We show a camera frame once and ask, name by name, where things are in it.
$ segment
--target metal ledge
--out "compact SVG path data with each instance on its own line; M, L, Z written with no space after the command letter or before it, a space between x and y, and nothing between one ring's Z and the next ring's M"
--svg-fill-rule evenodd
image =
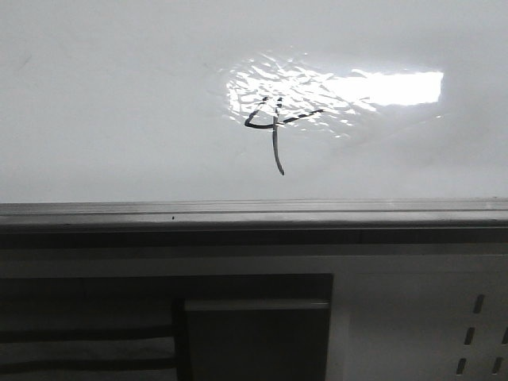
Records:
M508 198L0 204L0 231L507 227Z

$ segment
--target whiteboard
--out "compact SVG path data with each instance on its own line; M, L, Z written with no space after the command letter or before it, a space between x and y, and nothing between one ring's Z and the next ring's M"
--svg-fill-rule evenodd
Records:
M507 35L495 0L1 0L0 202L506 197Z

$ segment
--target white surface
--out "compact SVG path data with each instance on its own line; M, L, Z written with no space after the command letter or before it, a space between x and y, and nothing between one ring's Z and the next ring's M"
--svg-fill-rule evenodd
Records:
M505 0L0 0L0 202L506 197L507 34ZM281 176L231 85L291 65L381 80L281 127ZM437 99L386 80L418 73Z

